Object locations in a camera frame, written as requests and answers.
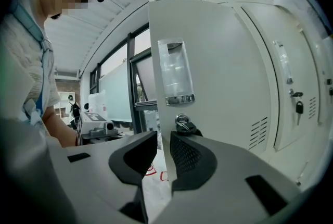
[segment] open cabinet door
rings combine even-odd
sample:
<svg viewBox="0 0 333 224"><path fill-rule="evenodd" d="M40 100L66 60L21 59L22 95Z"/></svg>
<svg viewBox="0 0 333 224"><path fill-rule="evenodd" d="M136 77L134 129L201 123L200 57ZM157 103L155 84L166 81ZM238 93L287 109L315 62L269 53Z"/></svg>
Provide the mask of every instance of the open cabinet door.
<svg viewBox="0 0 333 224"><path fill-rule="evenodd" d="M170 133L175 130L175 118L180 113L186 114L206 138L234 144L257 155L264 152L270 127L273 122L276 127L278 121L271 119L271 110L278 107L271 106L263 59L236 12L224 5L193 0L150 2L148 10L157 105L170 182L176 178ZM175 47L181 54L174 56ZM170 87L179 94L190 90L194 98L191 96L189 103L167 105L165 98Z"/></svg>

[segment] locker door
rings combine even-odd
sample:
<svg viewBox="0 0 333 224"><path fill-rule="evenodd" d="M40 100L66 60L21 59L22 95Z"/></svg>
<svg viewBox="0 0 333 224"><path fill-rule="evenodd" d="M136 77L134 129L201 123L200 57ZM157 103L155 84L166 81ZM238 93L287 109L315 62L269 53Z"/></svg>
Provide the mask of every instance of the locker door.
<svg viewBox="0 0 333 224"><path fill-rule="evenodd" d="M280 150L302 136L315 134L319 90L314 60L305 37L297 29L297 21L285 11L271 5L245 3L243 9L264 38L276 70L280 116L275 148ZM280 62L280 47L284 48L289 60L288 66L285 67L292 76L292 83L289 84L286 70ZM294 92L303 92L301 101L304 104L304 113L300 117L299 125L296 113L297 99L290 97L290 89Z"/></svg>
<svg viewBox="0 0 333 224"><path fill-rule="evenodd" d="M169 152L170 132L175 130L179 113L188 115L207 138L238 145L258 155L265 151L270 126L274 123L276 127L277 119L271 119L270 88L263 59L236 12L224 5L193 0L150 2L148 10L169 180L175 178ZM158 43L161 40L184 41L182 47L186 48L195 95L193 103L166 104L162 69L172 68L161 64L168 54L162 53Z"/></svg>

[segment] backpack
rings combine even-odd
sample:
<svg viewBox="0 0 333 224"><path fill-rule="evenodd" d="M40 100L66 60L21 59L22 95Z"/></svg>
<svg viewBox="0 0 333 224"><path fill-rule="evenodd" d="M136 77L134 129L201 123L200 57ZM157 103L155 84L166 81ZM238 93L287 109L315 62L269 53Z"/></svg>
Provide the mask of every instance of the backpack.
<svg viewBox="0 0 333 224"><path fill-rule="evenodd" d="M80 107L77 103L71 104L71 114L73 118L77 118L80 116Z"/></svg>

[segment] shoulder strap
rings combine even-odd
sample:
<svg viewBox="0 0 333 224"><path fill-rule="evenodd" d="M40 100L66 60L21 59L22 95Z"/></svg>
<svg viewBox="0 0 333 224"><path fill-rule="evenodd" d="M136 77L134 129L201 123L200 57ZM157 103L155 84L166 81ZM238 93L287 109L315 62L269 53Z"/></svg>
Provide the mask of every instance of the shoulder strap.
<svg viewBox="0 0 333 224"><path fill-rule="evenodd" d="M14 15L14 17L38 42L42 42L44 40L41 30L23 6L19 4L18 0L11 1L8 11Z"/></svg>

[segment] short sleeve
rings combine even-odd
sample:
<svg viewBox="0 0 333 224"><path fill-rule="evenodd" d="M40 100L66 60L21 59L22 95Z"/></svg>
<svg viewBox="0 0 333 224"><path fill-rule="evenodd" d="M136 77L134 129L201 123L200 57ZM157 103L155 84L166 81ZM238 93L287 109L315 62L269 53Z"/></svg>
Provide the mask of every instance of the short sleeve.
<svg viewBox="0 0 333 224"><path fill-rule="evenodd" d="M54 78L54 72L52 71L49 77L50 82L50 96L48 99L47 107L54 106L60 101L60 97L58 94L58 89L56 86L56 80Z"/></svg>

